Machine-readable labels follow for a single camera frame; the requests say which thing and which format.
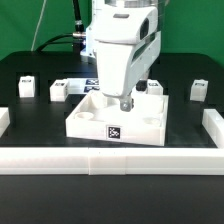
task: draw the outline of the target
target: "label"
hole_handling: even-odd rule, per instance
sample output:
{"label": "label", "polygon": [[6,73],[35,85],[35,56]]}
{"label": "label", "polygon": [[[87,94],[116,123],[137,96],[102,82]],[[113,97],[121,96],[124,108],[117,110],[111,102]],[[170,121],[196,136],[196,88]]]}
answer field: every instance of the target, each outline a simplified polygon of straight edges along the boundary
{"label": "label", "polygon": [[22,80],[22,82],[31,82],[31,80]]}
{"label": "label", "polygon": [[205,86],[203,83],[195,83],[196,86]]}
{"label": "label", "polygon": [[98,86],[99,85],[99,80],[98,79],[87,79],[86,80],[86,85]]}
{"label": "label", "polygon": [[90,90],[99,90],[99,86],[85,86],[84,93],[88,93]]}
{"label": "label", "polygon": [[159,86],[157,83],[149,83],[149,86]]}
{"label": "label", "polygon": [[55,86],[64,86],[65,83],[55,83]]}
{"label": "label", "polygon": [[108,126],[107,127],[107,138],[108,139],[121,139],[121,128]]}

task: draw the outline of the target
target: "small white block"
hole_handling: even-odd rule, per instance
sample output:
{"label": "small white block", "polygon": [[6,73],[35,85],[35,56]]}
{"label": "small white block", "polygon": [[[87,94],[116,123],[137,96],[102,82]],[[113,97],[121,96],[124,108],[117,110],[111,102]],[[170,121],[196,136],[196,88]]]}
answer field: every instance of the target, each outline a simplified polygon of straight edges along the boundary
{"label": "small white block", "polygon": [[194,80],[194,83],[191,87],[190,100],[204,102],[207,94],[207,88],[208,88],[208,81],[203,79]]}
{"label": "small white block", "polygon": [[9,110],[6,107],[0,108],[0,137],[10,124]]}
{"label": "small white block", "polygon": [[35,94],[35,78],[34,76],[22,76],[19,81],[19,96],[34,97]]}
{"label": "small white block", "polygon": [[163,95],[163,87],[157,80],[147,80],[147,93],[151,95]]}
{"label": "small white block", "polygon": [[215,109],[205,109],[202,125],[217,145],[224,149],[224,119]]}
{"label": "small white block", "polygon": [[50,99],[51,101],[64,102],[68,96],[68,80],[56,80],[50,87]]}

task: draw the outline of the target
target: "green background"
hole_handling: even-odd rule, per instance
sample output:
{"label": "green background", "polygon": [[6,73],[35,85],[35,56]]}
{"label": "green background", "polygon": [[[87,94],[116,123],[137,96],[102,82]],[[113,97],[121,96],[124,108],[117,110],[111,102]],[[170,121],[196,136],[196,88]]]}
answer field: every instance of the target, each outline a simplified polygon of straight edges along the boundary
{"label": "green background", "polygon": [[[91,1],[79,0],[85,27]],[[30,50],[43,0],[0,0],[0,59]],[[72,0],[48,0],[36,47],[56,35],[74,31]],[[224,1],[170,0],[162,32],[162,52],[202,53],[224,67]],[[48,50],[72,50],[53,46]]]}

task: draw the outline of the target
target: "black tabletop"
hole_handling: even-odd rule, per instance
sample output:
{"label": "black tabletop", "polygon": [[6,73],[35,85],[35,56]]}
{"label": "black tabletop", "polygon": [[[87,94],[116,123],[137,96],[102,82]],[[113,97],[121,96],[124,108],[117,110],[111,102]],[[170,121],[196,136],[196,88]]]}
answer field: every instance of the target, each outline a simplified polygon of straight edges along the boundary
{"label": "black tabletop", "polygon": [[[36,77],[35,98],[20,98],[21,76]],[[80,61],[73,53],[17,52],[0,62],[0,105],[9,107],[11,124],[0,146],[151,147],[107,141],[67,138],[65,119],[82,95],[66,102],[51,102],[49,88],[56,79],[97,77],[96,66]],[[215,147],[202,126],[204,108],[222,114],[224,69],[200,54],[161,54],[152,66],[151,79],[158,80],[169,95],[166,147]],[[195,79],[209,81],[205,102],[190,101]]]}
{"label": "black tabletop", "polygon": [[[38,77],[34,100],[18,96],[23,74]],[[71,53],[18,52],[2,60],[0,104],[12,122],[0,145],[130,146],[65,137],[64,119],[82,96],[51,103],[49,87],[55,79],[89,76],[96,77],[95,66]],[[223,69],[204,55],[162,54],[151,78],[170,97],[166,146],[215,147],[201,119],[204,108],[223,113]],[[189,100],[194,79],[209,81],[204,103]],[[222,224],[223,187],[223,176],[0,176],[0,223]]]}

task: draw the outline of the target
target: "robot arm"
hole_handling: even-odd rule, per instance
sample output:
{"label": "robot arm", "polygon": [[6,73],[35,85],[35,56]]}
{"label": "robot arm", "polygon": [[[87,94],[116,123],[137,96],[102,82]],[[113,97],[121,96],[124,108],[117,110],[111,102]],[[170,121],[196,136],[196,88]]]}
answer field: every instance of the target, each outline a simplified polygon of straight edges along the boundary
{"label": "robot arm", "polygon": [[102,93],[118,98],[121,110],[130,111],[133,87],[159,56],[161,21],[168,1],[105,0],[105,3],[94,1],[94,20],[87,28],[91,33],[90,37],[87,32],[87,46],[91,46],[87,54],[93,57],[96,52]]}

